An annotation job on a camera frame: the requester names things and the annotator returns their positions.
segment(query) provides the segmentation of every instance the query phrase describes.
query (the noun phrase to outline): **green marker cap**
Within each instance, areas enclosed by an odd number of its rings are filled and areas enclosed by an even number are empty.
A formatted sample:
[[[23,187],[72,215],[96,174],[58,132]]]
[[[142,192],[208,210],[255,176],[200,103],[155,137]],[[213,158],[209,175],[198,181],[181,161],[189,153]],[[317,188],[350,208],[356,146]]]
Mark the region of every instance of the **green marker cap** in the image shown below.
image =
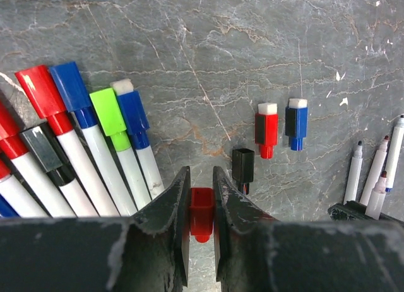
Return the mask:
[[[114,89],[106,88],[90,94],[95,112],[100,120],[102,130],[111,137],[116,151],[124,151],[131,147],[126,134],[125,121],[119,109]]]

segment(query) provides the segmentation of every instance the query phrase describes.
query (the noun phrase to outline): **marker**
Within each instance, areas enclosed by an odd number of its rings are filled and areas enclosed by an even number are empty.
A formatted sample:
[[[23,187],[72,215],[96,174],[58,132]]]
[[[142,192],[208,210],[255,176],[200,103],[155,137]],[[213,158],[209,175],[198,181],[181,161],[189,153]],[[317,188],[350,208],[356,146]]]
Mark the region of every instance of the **marker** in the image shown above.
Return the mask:
[[[121,108],[126,129],[136,148],[136,154],[151,198],[155,199],[164,191],[164,185],[147,137],[146,130],[150,126],[141,103],[139,92],[133,90],[130,79],[113,82],[111,83],[111,87],[117,95],[117,101]]]
[[[74,112],[95,163],[121,216],[137,212],[97,124],[90,96],[75,62],[50,67],[53,80],[69,112]]]
[[[379,149],[376,151],[376,154],[374,155],[371,170],[369,171],[369,174],[367,176],[364,191],[362,193],[362,197],[360,198],[360,203],[365,206],[367,206],[369,198],[371,197],[372,189],[374,188],[380,176],[384,160],[386,159],[387,155],[388,143],[389,143],[389,136],[385,136],[382,143],[379,146]]]
[[[17,218],[18,213],[9,205],[3,196],[0,196],[0,218]]]
[[[131,147],[126,126],[119,110],[118,102],[112,88],[96,91],[90,94],[95,112],[100,120],[106,136],[111,137],[116,154],[131,189],[134,202],[138,209],[145,207],[150,201],[150,195]]]
[[[387,156],[386,171],[388,175],[386,182],[386,192],[390,192],[393,188],[394,178],[396,177],[397,171],[398,157],[400,155],[401,144],[403,143],[403,136],[404,115],[401,115],[394,127],[389,147],[389,154]]]
[[[360,168],[362,167],[362,141],[358,142],[358,146],[353,152],[351,166],[349,168],[347,188],[345,189],[345,197],[343,203],[347,201],[356,201],[356,193],[358,191],[358,183],[360,177]]]
[[[62,191],[79,218],[96,217],[98,213],[75,179],[68,157],[45,122],[20,133],[24,143],[38,161],[42,170]]]
[[[0,103],[0,148],[21,173],[39,200],[54,218],[73,218],[76,215],[61,193],[38,166],[20,139],[19,128]]]
[[[290,140],[290,149],[303,150],[303,138],[307,136],[307,100],[290,98],[285,112],[285,134]]]
[[[384,198],[386,197],[386,176],[387,172],[383,171],[372,190],[369,203],[366,207],[365,214],[374,219],[379,219]]]
[[[247,148],[233,149],[232,152],[232,176],[238,190],[245,196],[249,194],[249,183],[254,181],[254,155],[255,152]]]
[[[101,216],[119,216],[100,177],[66,114],[60,94],[45,65],[15,73],[41,119],[47,119],[70,163]]]
[[[11,170],[0,160],[0,196],[22,218],[47,218],[48,214],[38,205]]]
[[[278,144],[278,104],[258,104],[255,115],[255,143],[262,158],[273,157],[273,147]]]

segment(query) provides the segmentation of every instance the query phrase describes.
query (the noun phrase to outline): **blue marker cap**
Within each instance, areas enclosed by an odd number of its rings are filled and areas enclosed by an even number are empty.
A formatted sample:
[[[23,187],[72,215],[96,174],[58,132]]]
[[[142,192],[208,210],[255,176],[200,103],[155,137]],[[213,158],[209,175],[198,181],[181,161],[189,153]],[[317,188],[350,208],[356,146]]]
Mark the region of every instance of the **blue marker cap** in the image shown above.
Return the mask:
[[[285,134],[290,139],[291,150],[303,150],[303,138],[307,136],[307,120],[307,100],[290,99],[285,110]]]
[[[3,218],[17,218],[18,213],[9,205],[3,196],[0,196],[0,216]]]
[[[141,103],[138,91],[131,91],[117,96],[128,134],[132,137],[136,149],[144,149],[150,145],[146,130],[150,128],[146,112]]]
[[[74,112],[82,129],[97,125],[90,96],[88,95],[83,78],[77,64],[69,62],[49,68],[57,90],[63,99],[66,109]]]

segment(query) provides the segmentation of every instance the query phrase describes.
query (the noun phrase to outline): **white marker barrel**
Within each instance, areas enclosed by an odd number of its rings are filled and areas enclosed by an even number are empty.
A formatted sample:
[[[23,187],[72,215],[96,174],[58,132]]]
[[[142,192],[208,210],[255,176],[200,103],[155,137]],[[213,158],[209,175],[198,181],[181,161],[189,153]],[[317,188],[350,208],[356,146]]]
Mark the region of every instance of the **white marker barrel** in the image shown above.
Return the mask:
[[[83,129],[83,135],[87,145],[93,155],[95,163],[100,170],[101,176],[114,200],[116,208],[118,208],[121,216],[130,216],[138,210],[129,195],[129,191],[116,167],[112,158],[108,145],[98,125]]]
[[[52,217],[76,217],[50,178],[41,171],[31,153],[27,152],[24,155],[13,158],[11,161]]]
[[[97,217],[98,213],[76,179],[59,187],[79,218]]]
[[[155,199],[164,191],[164,185],[160,172],[158,171],[156,159],[152,147],[147,146],[144,149],[137,149],[139,163],[145,176],[147,187],[152,199]]]
[[[68,156],[71,165],[84,185],[88,196],[92,200],[95,209],[100,216],[119,216],[107,189],[105,189],[98,173],[95,171],[76,131],[71,130],[57,136],[64,152]]]
[[[372,189],[379,179],[387,155],[387,144],[388,139],[384,139],[382,144],[379,146],[379,149],[376,151],[376,154],[374,155],[371,170],[369,171],[362,196],[360,197],[360,203],[365,206],[367,206],[367,203],[369,202],[369,199],[371,197]]]
[[[378,191],[373,190],[371,197],[369,199],[369,203],[367,204],[365,214],[370,216],[371,218],[379,219],[385,197],[386,197],[385,192],[380,193]]]
[[[151,199],[132,147],[124,151],[118,151],[116,154],[124,170],[134,202],[140,210],[145,207]]]
[[[8,175],[0,182],[0,195],[22,218],[48,218],[14,175]]]
[[[400,117],[397,125],[394,127],[393,135],[391,137],[389,154],[387,156],[386,168],[387,183],[386,190],[391,191],[396,177],[398,157],[400,156],[401,144],[403,143],[404,136],[404,118]]]
[[[356,201],[362,161],[362,142],[359,142],[351,159],[347,188],[345,189],[345,197],[343,199],[344,204],[346,204],[348,201]]]

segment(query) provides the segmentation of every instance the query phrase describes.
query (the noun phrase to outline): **blue marker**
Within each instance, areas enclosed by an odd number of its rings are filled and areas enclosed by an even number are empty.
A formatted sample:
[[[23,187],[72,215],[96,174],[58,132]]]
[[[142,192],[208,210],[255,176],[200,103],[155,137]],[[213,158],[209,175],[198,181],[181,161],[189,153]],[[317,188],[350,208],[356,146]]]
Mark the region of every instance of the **blue marker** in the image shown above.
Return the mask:
[[[20,216],[8,204],[3,196],[0,196],[0,217],[2,218],[19,218]]]
[[[164,185],[147,137],[146,130],[150,126],[141,103],[139,92],[133,90],[130,79],[113,82],[111,83],[111,87],[113,87],[117,95],[126,129],[136,148],[136,154],[151,198],[154,199],[164,191]]]
[[[53,80],[69,112],[74,112],[95,163],[121,216],[137,212],[97,124],[90,96],[75,62],[50,67]]]
[[[307,100],[290,98],[285,112],[285,134],[290,139],[290,149],[303,150],[303,138],[307,136]]]

